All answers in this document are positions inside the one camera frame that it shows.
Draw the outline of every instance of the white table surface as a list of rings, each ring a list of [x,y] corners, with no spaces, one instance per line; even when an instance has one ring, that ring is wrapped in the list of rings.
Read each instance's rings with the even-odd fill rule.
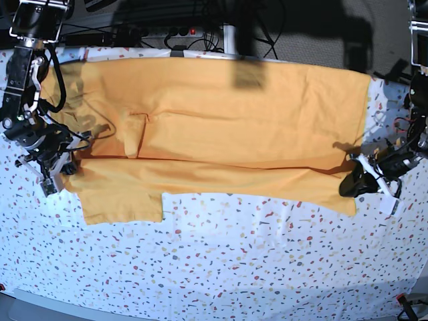
[[[58,52],[61,62],[170,55]],[[10,55],[0,51],[1,75]],[[365,149],[395,136],[406,90],[372,80]],[[411,290],[427,262],[425,160],[405,176],[406,206],[395,217],[379,213],[381,195],[359,197],[357,215],[347,217],[267,197],[164,194],[162,223],[86,226],[77,196],[46,199],[34,176],[13,166],[20,154],[0,142],[0,283],[8,291],[155,320],[363,320],[397,315],[395,296]]]

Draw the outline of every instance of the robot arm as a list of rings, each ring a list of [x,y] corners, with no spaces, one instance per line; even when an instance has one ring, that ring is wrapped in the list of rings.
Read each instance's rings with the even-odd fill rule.
[[[407,135],[372,155],[351,155],[356,167],[339,190],[343,197],[381,191],[385,194],[381,211],[387,214],[397,210],[400,178],[428,158],[428,0],[409,0],[409,10],[414,74],[404,106],[410,112]],[[398,182],[395,192],[391,191],[393,181]]]
[[[0,108],[1,136],[22,146],[27,155],[20,156],[17,167],[26,166],[38,177],[46,196],[62,189],[60,173],[77,171],[73,152],[81,141],[89,147],[90,132],[78,134],[56,122],[49,113],[59,112],[66,102],[66,87],[53,47],[58,41],[62,21],[70,0],[20,0],[11,20],[10,35],[19,40],[7,64],[7,87]],[[61,99],[52,106],[40,98],[41,83],[47,76],[48,50],[58,77]],[[39,170],[29,163],[38,164]]]

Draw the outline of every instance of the yellow t-shirt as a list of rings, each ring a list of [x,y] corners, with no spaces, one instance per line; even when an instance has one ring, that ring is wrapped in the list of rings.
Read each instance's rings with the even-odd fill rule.
[[[161,194],[241,193],[347,215],[338,194],[360,146],[367,75],[300,64],[155,58],[62,65],[53,115],[95,141],[66,179],[88,224],[163,218]],[[52,70],[42,96],[57,103]]]

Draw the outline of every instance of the wire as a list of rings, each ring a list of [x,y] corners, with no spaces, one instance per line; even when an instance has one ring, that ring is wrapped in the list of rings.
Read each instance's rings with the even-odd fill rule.
[[[102,33],[110,33],[112,35],[117,35],[117,33],[114,33],[114,32],[111,32],[111,31],[101,30],[100,28],[85,27],[83,25],[74,25],[73,23],[63,23],[62,25],[69,25],[70,27],[76,27],[76,28],[81,28],[81,29],[85,29],[85,30],[99,31],[99,32],[102,32]],[[79,32],[82,32],[82,31],[75,31],[75,32],[66,33],[66,34],[64,34],[64,36],[65,35],[72,35],[74,33],[79,33]]]
[[[282,7],[282,23],[281,23],[281,30],[280,33],[278,34],[278,36],[276,37],[276,40],[274,41],[274,43],[272,44],[272,47],[269,49],[269,51],[263,56],[263,58],[266,58],[270,52],[272,50],[275,50],[275,45],[277,44],[278,40],[281,38],[282,33],[284,32],[284,27],[286,26],[286,19],[287,19],[287,9],[286,9],[286,5],[284,5],[283,0],[278,0],[278,2],[280,3],[281,7]]]
[[[51,54],[51,59],[54,62],[53,68],[55,70],[56,78],[58,79],[58,86],[60,87],[60,92],[61,92],[61,98],[60,98],[60,102],[58,103],[58,106],[54,108],[51,104],[49,104],[47,105],[47,109],[49,109],[51,112],[56,113],[56,112],[59,112],[64,107],[64,104],[66,103],[66,99],[67,99],[66,85],[64,84],[64,79],[62,78],[60,62],[58,61],[55,48],[50,43],[46,44],[46,48]]]
[[[397,150],[394,150],[391,154],[388,154],[385,158],[382,158],[377,164],[379,165],[379,164],[385,162],[387,159],[390,159],[392,156],[398,154],[399,152],[401,152],[402,150],[407,148],[409,145],[414,143],[420,137],[420,135],[423,133],[424,130],[425,130],[425,127],[423,127],[423,129],[420,131],[420,133],[418,135],[415,135],[411,140],[409,140],[407,143],[405,143],[402,147],[400,147]]]
[[[258,14],[256,15],[256,17],[257,17],[257,21],[258,21],[258,23],[260,24],[261,30],[263,31],[263,33],[264,33],[265,37],[267,38],[267,41],[263,41],[263,40],[262,40],[262,39],[260,39],[260,38],[256,38],[256,40],[259,40],[259,41],[261,41],[261,42],[264,42],[264,43],[269,44],[269,45],[271,46],[271,50],[273,50],[273,51],[274,51],[275,58],[276,58],[277,60],[279,60],[279,59],[278,59],[278,55],[277,55],[276,50],[275,50],[275,42],[274,42],[274,41],[273,41],[273,39],[271,38],[271,36],[270,36],[270,34],[269,34],[269,31],[268,31],[268,29],[267,29],[267,27],[266,27],[266,24],[263,22],[263,19],[262,19]]]
[[[195,40],[194,42],[192,42],[188,47],[187,47],[187,49],[190,49],[195,43],[197,43],[197,42],[200,42],[200,41],[205,41],[205,39],[198,39],[198,40]]]

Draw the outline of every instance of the terrazzo pattern fabric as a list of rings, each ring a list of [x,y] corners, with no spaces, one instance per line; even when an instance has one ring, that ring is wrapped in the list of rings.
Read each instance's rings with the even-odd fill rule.
[[[62,62],[150,56],[59,54]],[[0,52],[1,75],[9,56]],[[405,90],[372,80],[366,151],[396,136]],[[364,320],[397,315],[395,296],[427,262],[427,161],[404,178],[405,209],[395,216],[379,213],[381,195],[360,197],[347,217],[282,199],[165,194],[162,223],[87,227],[75,195],[46,199],[13,166],[20,154],[0,142],[0,283],[9,291],[154,320]]]

